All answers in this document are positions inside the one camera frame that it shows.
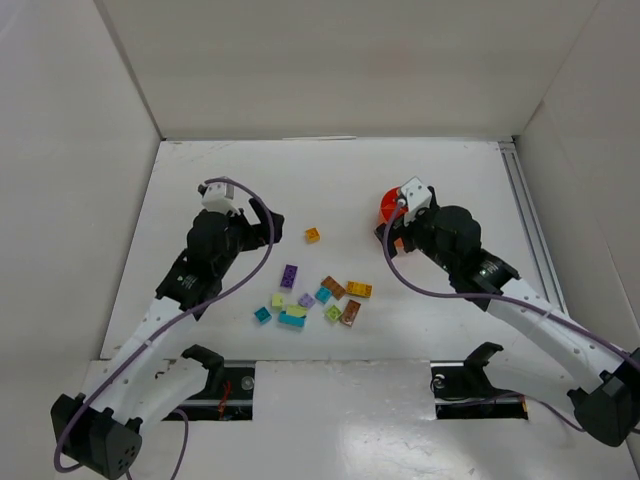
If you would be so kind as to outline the small orange lego brick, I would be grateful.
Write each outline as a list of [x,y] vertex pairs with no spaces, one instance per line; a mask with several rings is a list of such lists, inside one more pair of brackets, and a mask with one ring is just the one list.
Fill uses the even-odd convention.
[[317,228],[315,228],[315,227],[312,227],[312,228],[310,228],[310,229],[307,229],[307,230],[305,231],[305,237],[306,237],[306,241],[307,241],[309,244],[317,243],[317,242],[319,242],[319,241],[320,241],[320,239],[321,239],[320,232],[319,232],[319,230],[318,230]]

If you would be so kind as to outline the yellow orange long lego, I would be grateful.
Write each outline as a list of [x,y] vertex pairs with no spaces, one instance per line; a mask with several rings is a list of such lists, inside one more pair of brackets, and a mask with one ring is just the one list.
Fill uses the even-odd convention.
[[346,292],[351,296],[360,298],[370,298],[372,296],[373,287],[370,284],[348,281]]

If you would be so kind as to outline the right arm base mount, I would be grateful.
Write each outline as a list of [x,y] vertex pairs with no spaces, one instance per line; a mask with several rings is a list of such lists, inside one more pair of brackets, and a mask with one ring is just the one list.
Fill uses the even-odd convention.
[[463,360],[430,363],[437,420],[528,420],[524,397],[494,387],[484,369],[501,345],[485,342]]

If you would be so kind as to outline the light purple lego brick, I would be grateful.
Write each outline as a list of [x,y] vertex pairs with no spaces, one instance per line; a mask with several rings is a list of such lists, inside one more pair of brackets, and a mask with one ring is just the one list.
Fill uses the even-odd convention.
[[312,308],[315,303],[315,298],[308,293],[304,293],[298,300],[298,305],[306,309]]

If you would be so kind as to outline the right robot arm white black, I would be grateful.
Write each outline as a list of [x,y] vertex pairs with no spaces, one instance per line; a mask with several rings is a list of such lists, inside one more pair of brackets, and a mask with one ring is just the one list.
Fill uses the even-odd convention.
[[493,409],[502,398],[529,397],[552,412],[572,414],[568,425],[599,442],[620,446],[639,424],[639,353],[626,352],[597,337],[554,308],[501,258],[481,244],[481,227],[470,212],[435,201],[417,209],[396,208],[375,235],[387,262],[419,251],[448,276],[450,299],[464,299],[505,322],[569,374],[556,383],[532,371],[508,374],[492,363],[503,346],[484,342],[466,358],[432,367],[431,388],[442,401],[437,412],[469,418]]

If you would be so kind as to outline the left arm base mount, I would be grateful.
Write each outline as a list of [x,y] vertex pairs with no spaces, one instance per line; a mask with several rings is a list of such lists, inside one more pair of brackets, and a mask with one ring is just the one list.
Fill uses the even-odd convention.
[[228,361],[200,345],[184,350],[180,359],[195,360],[207,372],[204,386],[177,406],[190,421],[231,422],[253,418],[255,361]]

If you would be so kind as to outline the brown lego brick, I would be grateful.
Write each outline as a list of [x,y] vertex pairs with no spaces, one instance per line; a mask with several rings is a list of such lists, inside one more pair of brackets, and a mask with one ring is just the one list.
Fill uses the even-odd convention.
[[327,276],[321,285],[328,289],[336,300],[341,300],[346,295],[346,289],[332,276]]
[[359,302],[355,300],[349,300],[340,316],[340,322],[343,325],[352,327],[357,318],[360,308],[361,304]]

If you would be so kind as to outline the dark purple lego brick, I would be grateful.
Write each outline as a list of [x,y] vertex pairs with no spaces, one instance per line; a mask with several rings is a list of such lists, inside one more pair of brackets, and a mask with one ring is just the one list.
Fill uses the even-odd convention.
[[286,264],[281,278],[280,287],[285,289],[292,289],[295,284],[297,272],[298,267],[296,265]]

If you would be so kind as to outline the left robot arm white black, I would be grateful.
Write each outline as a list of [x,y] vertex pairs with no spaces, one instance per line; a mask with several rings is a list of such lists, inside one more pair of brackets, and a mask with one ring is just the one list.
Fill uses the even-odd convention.
[[[63,394],[51,408],[56,448],[54,467],[67,472],[61,458],[74,460],[105,479],[128,474],[143,437],[178,405],[224,376],[221,355],[182,342],[205,310],[227,296],[222,280],[239,254],[271,250],[282,237],[284,217],[249,201],[258,223],[223,199],[216,211],[194,218],[180,252],[132,336],[121,346],[97,385],[74,397]],[[169,353],[181,348],[177,363],[159,371]]]

